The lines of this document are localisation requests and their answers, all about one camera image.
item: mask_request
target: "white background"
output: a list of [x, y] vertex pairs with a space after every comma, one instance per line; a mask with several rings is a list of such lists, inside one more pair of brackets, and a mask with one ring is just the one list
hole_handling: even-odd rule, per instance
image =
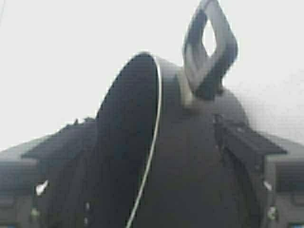
[[[0, 23], [0, 151], [76, 118], [95, 117], [119, 70], [141, 50], [181, 66], [183, 38], [198, 3], [6, 0]], [[257, 129], [304, 142], [302, 1], [220, 4], [239, 43], [225, 85]]]

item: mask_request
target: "black metal surface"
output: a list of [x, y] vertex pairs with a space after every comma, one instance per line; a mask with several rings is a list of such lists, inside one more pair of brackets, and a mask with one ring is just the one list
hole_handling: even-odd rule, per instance
[[29, 194], [38, 180], [36, 161], [21, 159], [0, 161], [0, 192]]
[[87, 163], [96, 137], [95, 119], [89, 118], [83, 124], [61, 129], [28, 154], [40, 158], [40, 181], [49, 182], [45, 192], [34, 199], [41, 212], [42, 227], [83, 227]]
[[250, 173], [246, 166], [227, 149], [224, 150], [224, 158], [227, 165], [232, 166], [233, 175], [237, 180], [236, 185], [240, 187], [237, 198], [242, 198], [243, 195], [243, 202], [240, 204], [243, 203], [245, 209], [243, 213], [239, 211], [239, 217], [244, 223], [250, 222], [248, 226], [257, 228], [261, 224], [265, 209], [263, 207], [263, 200], [265, 200], [263, 190], [265, 188], [262, 186], [261, 177], [256, 173]]
[[304, 161], [276, 164], [277, 192], [304, 192]]
[[[90, 227], [126, 225], [151, 146], [159, 73], [162, 99], [155, 154], [132, 227], [253, 227], [245, 216], [249, 212], [242, 189], [216, 148], [212, 124], [214, 113], [246, 123], [245, 114], [228, 90], [213, 103], [196, 100], [191, 110], [185, 110], [178, 70], [165, 60], [156, 63], [150, 55], [140, 54], [112, 85], [96, 119], [98, 142], [83, 191], [83, 204], [88, 201], [92, 207], [83, 213]], [[141, 99], [134, 104], [133, 97]]]
[[253, 172], [263, 173], [264, 158], [287, 151], [253, 131], [247, 124], [227, 120], [221, 115], [214, 118], [215, 136], [220, 148], [229, 149]]

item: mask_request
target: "black handle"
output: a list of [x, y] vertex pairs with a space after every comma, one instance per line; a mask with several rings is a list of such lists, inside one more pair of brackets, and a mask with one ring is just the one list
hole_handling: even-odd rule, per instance
[[[202, 35], [211, 22], [217, 47], [208, 56]], [[221, 81], [238, 55], [237, 41], [217, 0], [202, 0], [190, 23], [183, 45], [185, 74], [192, 92], [213, 100], [221, 91]]]

